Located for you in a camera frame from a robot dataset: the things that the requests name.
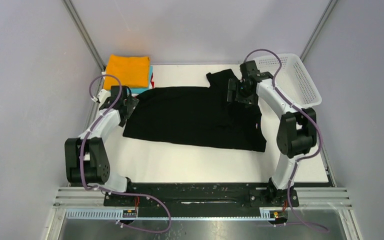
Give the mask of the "black t-shirt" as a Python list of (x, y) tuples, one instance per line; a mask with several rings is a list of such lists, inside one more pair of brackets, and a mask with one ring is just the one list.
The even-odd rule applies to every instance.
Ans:
[(209, 87), (158, 87), (139, 94), (123, 130), (126, 138), (265, 152), (257, 105), (227, 101), (231, 69), (207, 73)]

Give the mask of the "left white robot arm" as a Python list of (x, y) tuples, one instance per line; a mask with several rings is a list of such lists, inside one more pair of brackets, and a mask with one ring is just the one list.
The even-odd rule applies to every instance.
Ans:
[(105, 142), (116, 128), (125, 126), (139, 100), (127, 86), (112, 86), (109, 92), (92, 124), (78, 137), (65, 141), (66, 178), (88, 190), (124, 193), (130, 179), (111, 170)]

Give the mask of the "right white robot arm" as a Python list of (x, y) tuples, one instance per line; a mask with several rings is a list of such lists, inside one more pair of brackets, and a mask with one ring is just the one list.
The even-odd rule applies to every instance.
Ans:
[(317, 143), (316, 113), (312, 108), (305, 109), (291, 100), (276, 85), (276, 75), (261, 72), (254, 60), (243, 62), (239, 69), (241, 78), (228, 81), (227, 101), (249, 107), (262, 99), (280, 120), (276, 135), (280, 156), (275, 172), (266, 189), (250, 191), (251, 206), (288, 207), (300, 158)]

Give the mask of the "teal folded t-shirt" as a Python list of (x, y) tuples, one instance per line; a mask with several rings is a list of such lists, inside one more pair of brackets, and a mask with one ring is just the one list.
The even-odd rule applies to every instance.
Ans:
[(151, 65), (149, 67), (149, 73), (148, 73), (148, 87), (130, 87), (131, 93), (132, 94), (141, 94), (147, 90), (151, 90), (154, 88), (154, 74), (153, 74), (153, 66)]

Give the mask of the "orange folded t-shirt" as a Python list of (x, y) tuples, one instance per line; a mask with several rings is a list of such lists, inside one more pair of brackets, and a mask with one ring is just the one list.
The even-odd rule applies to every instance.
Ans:
[(111, 54), (105, 69), (107, 75), (116, 77), (130, 88), (147, 88), (150, 84), (151, 60), (148, 56), (117, 56)]

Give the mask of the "white plastic basket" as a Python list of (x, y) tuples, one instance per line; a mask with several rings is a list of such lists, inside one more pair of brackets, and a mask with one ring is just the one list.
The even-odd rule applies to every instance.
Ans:
[(268, 54), (255, 57), (253, 60), (260, 72), (275, 74), (281, 66), (281, 70), (276, 76), (275, 85), (291, 101), (305, 109), (320, 105), (322, 97), (299, 56), (294, 53), (281, 53), (278, 57)]

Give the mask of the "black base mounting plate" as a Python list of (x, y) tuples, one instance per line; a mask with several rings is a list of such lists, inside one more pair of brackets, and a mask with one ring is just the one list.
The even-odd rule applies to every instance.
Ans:
[[(130, 183), (127, 192), (134, 196), (106, 194), (105, 207), (132, 207), (139, 217), (166, 217), (166, 205), (172, 217), (256, 217), (260, 208), (283, 210), (286, 206), (252, 206), (250, 192), (264, 190), (265, 182), (255, 183)], [(290, 204), (300, 205), (293, 189)]]

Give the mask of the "left aluminium frame post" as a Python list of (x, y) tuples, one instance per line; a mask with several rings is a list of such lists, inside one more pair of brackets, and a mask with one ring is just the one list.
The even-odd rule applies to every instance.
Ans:
[(64, 4), (69, 16), (71, 17), (75, 27), (77, 28), (82, 40), (84, 41), (87, 49), (89, 50), (93, 60), (95, 61), (97, 67), (103, 72), (106, 69), (106, 65), (100, 56), (95, 44), (93, 43), (93, 40), (88, 33), (74, 3), (72, 0), (62, 0), (62, 3)]

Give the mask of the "aluminium frame post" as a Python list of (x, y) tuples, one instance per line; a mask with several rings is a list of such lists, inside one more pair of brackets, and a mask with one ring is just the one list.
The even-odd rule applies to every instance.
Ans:
[(313, 32), (311, 33), (302, 53), (300, 54), (300, 59), (302, 62), (304, 62), (311, 49), (313, 48), (315, 42), (317, 41), (320, 33), (322, 32), (325, 24), (328, 22), (332, 12), (334, 11), (334, 9), (336, 8), (336, 5), (338, 4), (339, 0), (330, 0), (326, 6), (326, 8), (324, 9), (321, 17), (319, 18)]
[(93, 60), (95, 61), (97, 67), (103, 72), (106, 69), (106, 65), (100, 56), (95, 44), (93, 43), (93, 40), (88, 33), (74, 3), (72, 0), (62, 0), (62, 3), (64, 4), (69, 16), (71, 17), (75, 27), (77, 28), (82, 40), (84, 41), (87, 49), (89, 50)]

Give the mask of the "right aluminium frame post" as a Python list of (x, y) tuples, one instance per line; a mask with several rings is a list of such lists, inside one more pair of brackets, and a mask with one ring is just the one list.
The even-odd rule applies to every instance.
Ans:
[(300, 54), (300, 59), (302, 62), (304, 62), (311, 49), (313, 48), (315, 42), (317, 41), (320, 33), (322, 32), (325, 24), (328, 22), (332, 12), (334, 11), (334, 9), (336, 8), (336, 5), (338, 4), (339, 0), (330, 0), (326, 6), (326, 8), (324, 9), (321, 17), (319, 18), (313, 32), (311, 33), (302, 53)]

